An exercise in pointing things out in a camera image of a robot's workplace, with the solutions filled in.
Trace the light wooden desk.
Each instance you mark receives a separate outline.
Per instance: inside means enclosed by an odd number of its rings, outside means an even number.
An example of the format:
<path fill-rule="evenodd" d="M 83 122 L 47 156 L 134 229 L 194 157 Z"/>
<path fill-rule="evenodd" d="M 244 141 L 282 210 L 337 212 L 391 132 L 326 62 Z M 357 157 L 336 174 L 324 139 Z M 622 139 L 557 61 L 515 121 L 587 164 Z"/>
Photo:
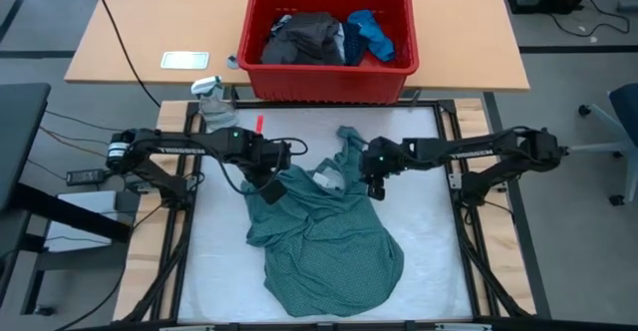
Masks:
<path fill-rule="evenodd" d="M 246 84 L 227 67 L 248 0 L 104 0 L 98 3 L 68 83 L 184 84 L 214 75 Z M 503 0 L 413 0 L 420 66 L 406 84 L 430 90 L 526 92 L 529 83 Z M 170 51 L 207 52 L 205 70 L 160 67 Z"/>

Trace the black aluminium frame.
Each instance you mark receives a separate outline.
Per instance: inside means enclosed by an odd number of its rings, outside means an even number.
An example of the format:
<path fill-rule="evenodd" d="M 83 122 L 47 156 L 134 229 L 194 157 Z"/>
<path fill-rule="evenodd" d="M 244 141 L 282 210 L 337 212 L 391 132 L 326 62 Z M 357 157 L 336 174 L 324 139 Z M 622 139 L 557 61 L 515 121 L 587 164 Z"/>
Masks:
<path fill-rule="evenodd" d="M 153 228 L 144 228 L 129 244 L 127 265 L 112 323 L 106 331 L 533 331 L 537 315 L 506 316 L 498 292 L 485 281 L 476 267 L 481 261 L 494 276 L 504 278 L 504 264 L 511 261 L 515 277 L 511 281 L 513 301 L 538 300 L 532 294 L 530 276 L 534 260 L 521 204 L 518 184 L 502 186 L 494 196 L 508 202 L 514 214 L 505 216 L 495 204 L 464 209 L 454 205 L 457 226 L 464 227 L 475 255 L 464 255 L 468 286 L 473 304 L 470 318 L 403 321 L 300 321 L 297 323 L 204 322 L 180 324 L 177 321 L 179 296 L 185 275 L 187 246 L 183 237 L 190 233 L 193 214 L 181 209 L 159 209 Z"/>

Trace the white box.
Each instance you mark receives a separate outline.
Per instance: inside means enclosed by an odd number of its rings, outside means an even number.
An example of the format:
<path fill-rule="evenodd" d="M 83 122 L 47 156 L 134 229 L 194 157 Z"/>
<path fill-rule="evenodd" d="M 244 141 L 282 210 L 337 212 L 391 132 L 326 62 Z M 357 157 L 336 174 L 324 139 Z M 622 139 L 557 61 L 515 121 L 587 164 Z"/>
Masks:
<path fill-rule="evenodd" d="M 58 198 L 111 220 L 129 222 L 136 218 L 139 198 L 135 194 L 113 190 L 59 194 Z M 103 236 L 52 221 L 44 246 L 49 252 L 60 253 L 111 245 Z"/>

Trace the red plastic laundry basket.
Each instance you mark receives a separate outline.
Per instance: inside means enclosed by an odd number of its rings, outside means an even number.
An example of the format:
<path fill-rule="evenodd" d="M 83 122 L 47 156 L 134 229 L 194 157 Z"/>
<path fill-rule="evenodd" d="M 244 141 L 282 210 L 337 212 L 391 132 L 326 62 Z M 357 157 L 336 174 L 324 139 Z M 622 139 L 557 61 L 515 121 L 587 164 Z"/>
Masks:
<path fill-rule="evenodd" d="M 344 65 L 342 25 L 359 10 L 393 42 L 393 61 L 368 49 Z M 262 100 L 392 104 L 419 67 L 412 0 L 248 0 L 237 62 Z"/>

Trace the bright blue garment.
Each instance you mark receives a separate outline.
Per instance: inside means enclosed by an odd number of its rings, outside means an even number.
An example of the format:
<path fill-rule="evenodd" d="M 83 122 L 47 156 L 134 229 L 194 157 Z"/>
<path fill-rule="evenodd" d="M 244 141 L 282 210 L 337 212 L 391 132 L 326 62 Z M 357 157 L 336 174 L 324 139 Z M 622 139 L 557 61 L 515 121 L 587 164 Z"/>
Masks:
<path fill-rule="evenodd" d="M 351 13 L 347 21 L 359 27 L 359 35 L 368 41 L 368 49 L 380 61 L 386 63 L 395 59 L 393 42 L 385 35 L 370 10 Z"/>

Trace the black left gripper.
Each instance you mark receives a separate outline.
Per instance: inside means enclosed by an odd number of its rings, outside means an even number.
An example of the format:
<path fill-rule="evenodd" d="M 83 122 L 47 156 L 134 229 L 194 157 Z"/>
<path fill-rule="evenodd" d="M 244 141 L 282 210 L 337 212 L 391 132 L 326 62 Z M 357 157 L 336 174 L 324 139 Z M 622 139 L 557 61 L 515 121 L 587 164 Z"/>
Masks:
<path fill-rule="evenodd" d="M 254 186 L 263 186 L 259 194 L 267 204 L 273 204 L 287 193 L 287 188 L 275 175 L 290 167 L 290 145 L 281 141 L 261 140 L 248 149 L 247 161 L 241 171 Z"/>

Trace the black power adapter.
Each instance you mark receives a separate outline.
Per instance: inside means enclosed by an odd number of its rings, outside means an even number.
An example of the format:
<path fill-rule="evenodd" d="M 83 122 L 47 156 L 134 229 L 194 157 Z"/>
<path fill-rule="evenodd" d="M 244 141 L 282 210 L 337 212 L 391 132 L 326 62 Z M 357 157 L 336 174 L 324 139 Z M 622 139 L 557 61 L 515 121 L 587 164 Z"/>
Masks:
<path fill-rule="evenodd" d="M 100 184 L 105 180 L 105 172 L 102 169 L 84 169 L 68 171 L 66 174 L 67 186 Z"/>

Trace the clear spray bottle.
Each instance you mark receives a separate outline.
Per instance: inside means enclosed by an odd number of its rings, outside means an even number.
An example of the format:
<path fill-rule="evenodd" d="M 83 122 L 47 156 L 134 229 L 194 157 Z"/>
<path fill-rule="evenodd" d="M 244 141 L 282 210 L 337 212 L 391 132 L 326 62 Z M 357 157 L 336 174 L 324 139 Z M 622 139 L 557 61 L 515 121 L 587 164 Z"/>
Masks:
<path fill-rule="evenodd" d="M 224 86 L 219 76 L 195 81 L 191 85 L 190 91 L 198 99 L 199 114 L 203 118 L 206 131 L 209 134 L 219 129 L 238 125 L 235 109 L 223 98 Z"/>

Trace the black stand bar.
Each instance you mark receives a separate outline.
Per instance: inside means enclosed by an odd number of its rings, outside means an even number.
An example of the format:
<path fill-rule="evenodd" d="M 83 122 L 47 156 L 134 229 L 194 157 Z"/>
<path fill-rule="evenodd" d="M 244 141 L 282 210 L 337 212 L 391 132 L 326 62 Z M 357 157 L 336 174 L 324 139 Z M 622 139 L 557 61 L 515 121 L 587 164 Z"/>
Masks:
<path fill-rule="evenodd" d="M 132 231 L 128 224 L 112 220 L 22 183 L 14 188 L 8 200 L 8 207 L 26 210 L 120 243 L 127 243 Z"/>

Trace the blue office chair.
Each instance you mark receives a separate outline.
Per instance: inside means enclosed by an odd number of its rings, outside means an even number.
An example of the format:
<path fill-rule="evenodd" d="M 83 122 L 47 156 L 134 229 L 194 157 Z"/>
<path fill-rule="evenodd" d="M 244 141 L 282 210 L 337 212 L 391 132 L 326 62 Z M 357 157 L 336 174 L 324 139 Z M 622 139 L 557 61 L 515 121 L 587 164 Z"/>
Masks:
<path fill-rule="evenodd" d="M 625 189 L 621 194 L 608 197 L 613 206 L 631 203 L 638 193 L 638 83 L 627 84 L 608 93 L 608 99 L 616 118 L 611 117 L 597 105 L 580 105 L 580 117 L 594 115 L 620 140 L 614 143 L 572 146 L 573 153 L 612 153 L 615 158 L 627 159 Z"/>

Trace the teal dotted button shirt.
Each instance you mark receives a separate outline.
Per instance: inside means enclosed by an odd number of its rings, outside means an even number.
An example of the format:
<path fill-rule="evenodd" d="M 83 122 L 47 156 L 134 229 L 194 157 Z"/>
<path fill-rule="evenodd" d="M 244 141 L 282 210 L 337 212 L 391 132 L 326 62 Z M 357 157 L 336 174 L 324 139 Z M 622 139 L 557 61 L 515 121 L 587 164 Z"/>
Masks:
<path fill-rule="evenodd" d="M 263 249 L 265 288 L 292 317 L 350 317 L 383 304 L 404 271 L 404 251 L 360 180 L 364 140 L 352 127 L 341 150 L 314 169 L 280 172 L 285 194 L 269 204 L 243 182 L 247 244 Z"/>

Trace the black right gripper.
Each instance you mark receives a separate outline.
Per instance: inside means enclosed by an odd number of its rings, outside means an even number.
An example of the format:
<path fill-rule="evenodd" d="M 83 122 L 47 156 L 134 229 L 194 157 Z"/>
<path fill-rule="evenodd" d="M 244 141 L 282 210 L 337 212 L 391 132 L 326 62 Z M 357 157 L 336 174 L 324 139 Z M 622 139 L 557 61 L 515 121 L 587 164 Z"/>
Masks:
<path fill-rule="evenodd" d="M 384 200 L 384 177 L 404 170 L 402 147 L 386 138 L 371 140 L 361 154 L 360 171 L 363 177 L 369 179 L 368 196 L 372 199 Z"/>

